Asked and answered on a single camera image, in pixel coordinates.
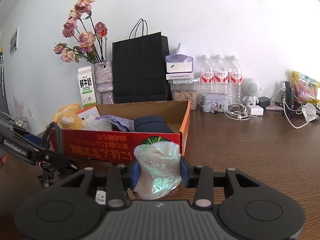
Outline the person left hand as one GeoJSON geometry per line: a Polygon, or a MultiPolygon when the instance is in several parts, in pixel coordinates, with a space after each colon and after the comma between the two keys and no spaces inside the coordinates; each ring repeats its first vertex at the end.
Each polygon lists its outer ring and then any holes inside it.
{"type": "Polygon", "coordinates": [[[8,154],[5,154],[3,155],[1,158],[0,158],[0,169],[3,167],[3,165],[7,162],[8,160],[8,154]]]}

